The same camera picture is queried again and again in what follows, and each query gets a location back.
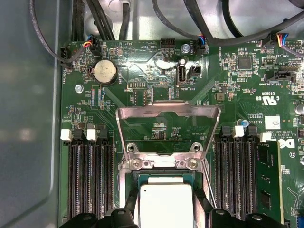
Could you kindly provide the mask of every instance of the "sticker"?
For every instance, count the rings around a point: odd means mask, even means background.
[[[281,129],[280,116],[265,116],[265,129],[280,130]]]

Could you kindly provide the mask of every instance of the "metal bracket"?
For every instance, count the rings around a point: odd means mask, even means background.
[[[130,160],[125,140],[123,137],[120,120],[128,119],[130,117],[157,117],[162,112],[175,112],[177,116],[205,116],[214,120],[214,126],[209,130],[203,151],[207,151],[211,145],[212,137],[215,133],[216,127],[219,123],[221,110],[218,106],[191,106],[187,101],[157,101],[149,103],[145,107],[127,107],[118,108],[116,110],[116,121],[120,139],[123,145],[123,155],[126,160]]]
[[[131,0],[119,0],[121,3],[127,3],[130,6],[131,9]]]

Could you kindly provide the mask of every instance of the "mounting hole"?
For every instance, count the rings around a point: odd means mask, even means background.
[[[200,150],[200,146],[195,145],[195,146],[194,146],[194,150],[195,150],[195,151],[199,151],[199,150]]]
[[[129,146],[128,147],[128,151],[130,151],[130,152],[134,151],[134,149],[135,149],[134,146]]]
[[[89,216],[89,215],[86,215],[83,218],[84,221],[87,221],[87,220],[90,220],[90,219],[92,219],[92,216]]]

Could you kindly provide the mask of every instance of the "cable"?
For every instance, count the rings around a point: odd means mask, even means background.
[[[302,12],[298,13],[297,15],[293,16],[292,18],[287,19],[284,22],[282,22],[276,26],[273,26],[269,29],[263,30],[256,34],[252,34],[252,35],[245,36],[245,37],[239,37],[239,38],[217,39],[217,38],[214,38],[212,36],[212,34],[210,33],[208,26],[200,13],[196,0],[184,0],[184,3],[185,3],[185,6],[186,6],[189,14],[191,15],[193,21],[198,26],[198,28],[200,29],[202,34],[204,34],[204,37],[207,39],[207,41],[209,43],[211,43],[215,46],[232,46],[232,45],[246,43],[246,42],[249,42],[252,40],[263,39],[263,38],[267,37],[269,34],[277,33],[304,18],[304,11],[302,11]]]
[[[86,0],[86,2],[87,2],[88,6],[91,10],[92,16],[94,18],[94,21],[95,21],[95,24],[96,24],[97,29],[99,31],[101,39],[102,40],[108,40],[107,35],[105,33],[105,30],[104,30],[105,28],[104,28],[103,24],[101,23],[101,20],[98,16],[97,10],[96,10],[92,0]]]
[[[284,38],[283,38],[283,40],[282,40],[282,46],[285,45],[285,40],[286,40],[287,37],[288,37],[288,33],[285,34],[285,36],[284,36]]]
[[[171,22],[169,22],[168,19],[166,19],[166,17],[163,15],[160,8],[158,7],[157,0],[152,0],[152,3],[153,3],[153,9],[154,9],[156,16],[166,27],[168,27],[169,29],[175,31],[176,33],[178,33],[184,37],[188,37],[190,39],[197,40],[197,36],[184,32],[183,30],[181,30],[178,27],[175,27],[173,24],[171,24]]]
[[[297,56],[297,57],[299,57],[299,58],[304,58],[304,55],[303,55],[303,54],[297,53],[297,52],[295,52],[295,51],[289,49],[289,48],[286,47],[286,46],[282,46],[281,49],[283,49],[284,51],[286,51],[286,52],[288,52],[288,53],[290,53],[290,54],[293,54],[293,55],[295,55],[295,56]]]
[[[276,37],[277,37],[277,42],[279,44],[279,47],[281,48],[282,47],[282,41],[281,41],[280,35],[277,34]]]
[[[203,37],[199,37],[199,39],[201,40],[201,42],[203,43],[203,45],[205,44],[205,39]]]
[[[45,50],[54,58],[56,58],[58,61],[60,62],[64,62],[64,63],[71,63],[73,61],[75,61],[85,50],[84,47],[81,47],[71,58],[62,58],[59,55],[57,55],[47,44],[46,40],[44,39],[41,30],[39,28],[39,24],[37,22],[37,17],[36,17],[36,12],[35,12],[35,0],[29,0],[29,13],[30,13],[30,17],[31,17],[31,21],[33,23],[35,32],[41,42],[41,44],[43,45],[43,47],[45,48]]]
[[[101,21],[102,21],[102,23],[104,25],[106,34],[109,37],[109,40],[115,40],[115,37],[114,37],[114,34],[113,34],[112,30],[111,30],[108,18],[106,18],[104,9],[101,7],[101,5],[100,5],[100,3],[99,3],[98,0],[92,0],[92,3],[95,6],[95,8],[96,8],[96,10],[97,10],[97,12],[99,14],[99,17],[100,17],[100,19],[101,19]]]
[[[239,32],[239,30],[237,29],[237,27],[235,26],[235,24],[232,21],[230,10],[229,10],[229,0],[222,0],[222,9],[223,9],[223,16],[224,16],[225,23],[226,23],[228,29],[230,30],[230,32],[232,33],[232,35],[234,37],[242,37],[243,35]]]
[[[78,41],[83,41],[85,39],[84,20],[85,20],[84,0],[77,0],[76,29],[77,29]]]
[[[126,40],[130,22],[130,5],[123,3],[123,22],[119,31],[119,40]]]
[[[71,40],[77,41],[77,0],[73,0]]]

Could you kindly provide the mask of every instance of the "black memory slot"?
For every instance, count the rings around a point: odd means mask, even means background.
[[[245,197],[246,214],[256,213],[257,211],[257,186],[256,186],[256,155],[257,139],[254,137],[246,138],[245,146]]]
[[[74,216],[74,202],[75,202],[75,145],[68,144],[68,204],[67,204],[67,219],[70,220]]]
[[[233,214],[236,213],[235,208],[235,198],[233,195],[234,192],[234,179],[233,179],[233,144],[228,142],[227,144],[227,187],[228,187],[228,195],[227,199],[229,202],[229,211]]]
[[[240,157],[239,157],[239,143],[233,143],[233,197],[235,199],[235,215],[236,218],[240,219],[241,217],[241,205],[240,205]]]
[[[223,208],[222,194],[223,190],[221,188],[222,182],[222,168],[221,168],[221,142],[220,139],[216,138],[216,148],[214,153],[214,170],[215,170],[215,200],[217,203],[217,208]]]
[[[245,219],[245,208],[246,208],[246,190],[245,190],[245,143],[242,138],[235,139],[235,143],[238,143],[239,146],[239,161],[240,161],[240,170],[239,170],[239,185],[240,185],[240,219]]]
[[[90,159],[91,159],[91,199],[92,199],[92,211],[91,213],[96,213],[96,183],[97,183],[97,170],[96,170],[96,153],[95,145],[90,145],[89,147]]]
[[[222,167],[222,201],[223,201],[223,209],[229,210],[229,202],[228,202],[228,141],[227,139],[221,140],[221,167]]]
[[[84,212],[90,213],[90,153],[88,145],[84,150]]]
[[[101,159],[101,165],[102,165],[102,186],[101,186],[101,189],[102,189],[102,210],[101,210],[101,213],[102,215],[104,216],[105,215],[105,212],[108,211],[108,186],[107,186],[107,178],[108,178],[108,166],[107,166],[107,163],[108,163],[108,146],[102,146],[102,159]]]
[[[95,204],[96,204],[96,214],[99,218],[101,218],[101,204],[102,204],[102,197],[101,197],[101,148],[99,145],[96,146],[95,149],[95,159],[96,159],[96,182],[95,182],[95,191],[96,191],[96,197],[95,197]]]
[[[84,145],[81,143],[77,147],[78,153],[78,210],[77,213],[84,212],[84,193],[85,193],[85,182],[84,182]]]

